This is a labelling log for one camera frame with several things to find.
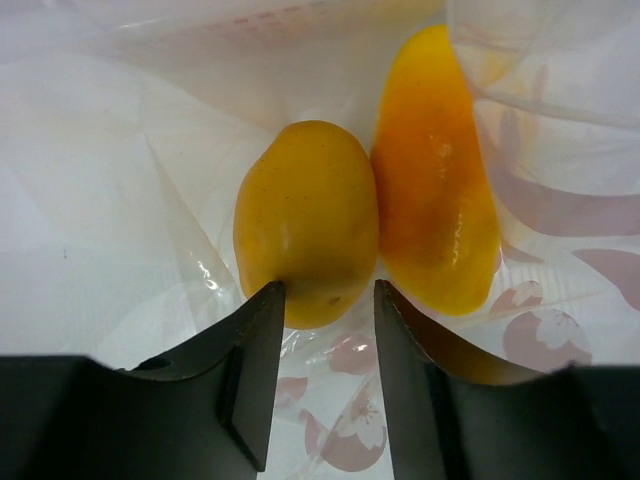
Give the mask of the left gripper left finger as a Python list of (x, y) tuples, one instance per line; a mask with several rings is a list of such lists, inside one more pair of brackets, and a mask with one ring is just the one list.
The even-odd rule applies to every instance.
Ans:
[(83, 356), (1, 360), (5, 479), (254, 479), (264, 471), (285, 289), (131, 370)]

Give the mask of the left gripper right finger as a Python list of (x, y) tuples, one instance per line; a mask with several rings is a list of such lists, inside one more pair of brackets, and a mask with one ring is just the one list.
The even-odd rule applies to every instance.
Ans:
[(494, 356), (374, 288), (374, 323), (398, 479), (635, 479), (639, 370), (541, 373)]

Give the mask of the orange fake fruit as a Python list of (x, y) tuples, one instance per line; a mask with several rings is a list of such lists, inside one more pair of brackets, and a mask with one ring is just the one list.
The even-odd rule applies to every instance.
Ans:
[(366, 290), (378, 257), (376, 184), (367, 153), (320, 120), (288, 125), (246, 173), (233, 246), (242, 290), (285, 286), (285, 325), (321, 328)]

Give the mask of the clear zip top bag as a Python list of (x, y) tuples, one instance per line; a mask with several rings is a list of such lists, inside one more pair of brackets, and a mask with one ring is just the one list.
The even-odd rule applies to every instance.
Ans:
[(266, 467), (254, 479), (398, 479), (374, 288), (480, 349), (549, 373), (639, 370), (635, 1), (5, 1), (1, 360), (131, 370), (228, 317), (236, 195), (286, 125), (371, 152), (413, 33), (444, 24), (464, 71), (500, 248), (454, 317), (379, 259), (333, 325), (283, 326)]

